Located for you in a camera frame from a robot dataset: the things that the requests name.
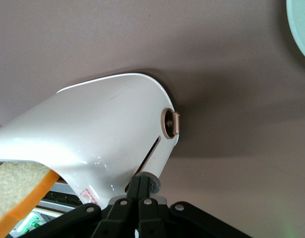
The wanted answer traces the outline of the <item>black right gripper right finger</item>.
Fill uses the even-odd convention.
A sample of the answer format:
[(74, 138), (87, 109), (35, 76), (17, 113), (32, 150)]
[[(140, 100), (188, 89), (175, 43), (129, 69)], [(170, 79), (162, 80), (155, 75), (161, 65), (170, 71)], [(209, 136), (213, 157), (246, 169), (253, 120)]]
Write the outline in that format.
[(198, 207), (179, 201), (168, 207), (151, 197), (152, 179), (140, 176), (139, 237), (248, 238), (249, 235)]

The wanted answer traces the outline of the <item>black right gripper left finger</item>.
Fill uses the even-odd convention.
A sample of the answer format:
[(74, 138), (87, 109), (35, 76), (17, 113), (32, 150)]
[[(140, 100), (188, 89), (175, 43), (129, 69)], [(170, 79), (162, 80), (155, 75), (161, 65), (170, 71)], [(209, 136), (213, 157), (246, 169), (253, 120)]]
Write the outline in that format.
[(87, 203), (36, 228), (27, 238), (135, 238), (134, 210), (139, 194), (140, 177), (132, 177), (126, 197), (101, 209)]

